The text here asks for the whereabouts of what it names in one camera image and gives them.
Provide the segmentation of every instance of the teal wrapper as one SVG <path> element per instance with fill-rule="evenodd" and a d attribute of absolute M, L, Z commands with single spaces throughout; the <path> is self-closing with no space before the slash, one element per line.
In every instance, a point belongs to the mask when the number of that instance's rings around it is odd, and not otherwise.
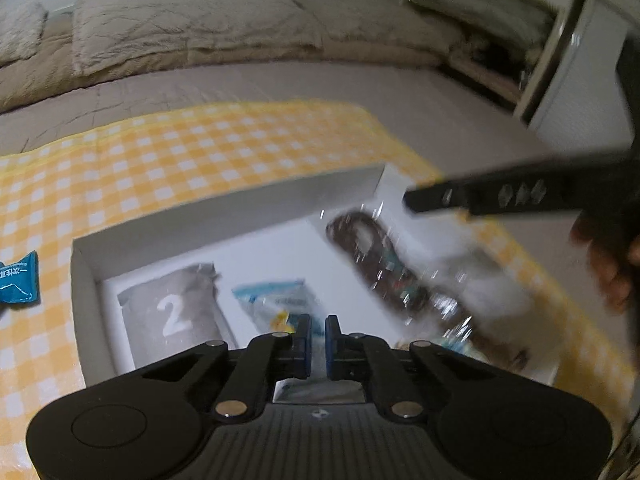
<path fill-rule="evenodd" d="M 33 303 L 39 297 L 36 251 L 19 262 L 0 267 L 0 303 Z"/>

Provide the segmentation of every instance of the plastic package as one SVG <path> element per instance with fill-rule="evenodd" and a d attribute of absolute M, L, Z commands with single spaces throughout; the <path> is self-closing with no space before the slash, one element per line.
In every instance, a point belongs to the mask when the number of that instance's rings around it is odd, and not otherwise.
<path fill-rule="evenodd" d="M 213 264 L 197 264 L 118 295 L 136 368 L 211 339 L 236 346 L 216 303 L 215 277 Z"/>
<path fill-rule="evenodd" d="M 401 261 L 387 229 L 366 211 L 353 211 L 329 222 L 326 234 L 349 255 L 364 281 L 383 303 L 412 327 L 412 336 L 431 327 L 430 339 L 465 354 L 480 352 L 501 368 L 520 371 L 529 361 L 527 349 L 513 348 L 484 334 L 479 324 L 458 299 L 455 287 L 426 280 Z M 466 278 L 456 272 L 456 280 Z"/>
<path fill-rule="evenodd" d="M 262 333 L 296 331 L 298 316 L 311 316 L 313 335 L 311 375 L 306 380 L 288 379 L 276 384 L 274 402 L 324 404 L 364 402 L 364 393 L 354 381 L 330 381 L 326 376 L 324 319 L 326 313 L 304 280 L 243 285 L 233 290 L 242 309 Z"/>
<path fill-rule="evenodd" d="M 39 297 L 36 251 L 14 264 L 0 263 L 0 303 L 34 303 Z"/>

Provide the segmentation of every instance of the pillow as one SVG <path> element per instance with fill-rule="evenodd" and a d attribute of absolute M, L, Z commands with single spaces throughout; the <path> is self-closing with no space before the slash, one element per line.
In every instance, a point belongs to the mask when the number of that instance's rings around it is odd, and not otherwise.
<path fill-rule="evenodd" d="M 335 41 L 370 41 L 447 54 L 461 30 L 427 20 L 407 7 L 381 0 L 294 0 L 311 12 Z"/>
<path fill-rule="evenodd" d="M 0 66 L 38 51 L 47 11 L 38 2 L 0 9 Z"/>
<path fill-rule="evenodd" d="M 158 52 L 321 44 L 291 0 L 78 0 L 74 12 L 76 75 Z"/>

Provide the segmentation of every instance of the hand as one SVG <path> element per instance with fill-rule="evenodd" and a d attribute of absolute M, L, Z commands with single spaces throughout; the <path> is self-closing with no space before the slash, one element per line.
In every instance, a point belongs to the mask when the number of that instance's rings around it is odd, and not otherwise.
<path fill-rule="evenodd" d="M 598 289 L 606 298 L 607 309 L 614 314 L 624 312 L 631 294 L 631 278 L 620 270 L 614 257 L 593 240 L 584 217 L 575 221 L 571 240 L 579 245 L 589 244 L 588 261 L 598 281 Z M 629 247 L 628 259 L 631 264 L 640 265 L 640 236 Z"/>

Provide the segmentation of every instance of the white box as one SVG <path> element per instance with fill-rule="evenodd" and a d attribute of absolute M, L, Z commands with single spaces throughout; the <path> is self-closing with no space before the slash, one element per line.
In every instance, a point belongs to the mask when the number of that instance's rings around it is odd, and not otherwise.
<path fill-rule="evenodd" d="M 72 304 L 86 384 L 134 369 L 117 295 L 204 262 L 220 274 L 218 304 L 240 347 L 258 332 L 232 289 L 300 278 L 325 314 L 338 315 L 343 332 L 378 335 L 392 346 L 405 340 L 402 320 L 367 288 L 324 231 L 339 212 L 365 208 L 392 230 L 398 253 L 412 269 L 433 269 L 433 262 L 442 260 L 464 262 L 478 253 L 454 213 L 412 216 L 404 210 L 402 196 L 412 185 L 391 166 L 326 173 L 179 205 L 76 239 Z M 525 375 L 552 382 L 559 337 L 532 309 L 526 291 L 492 267 L 470 280 L 461 295 L 483 328 L 530 349 Z"/>

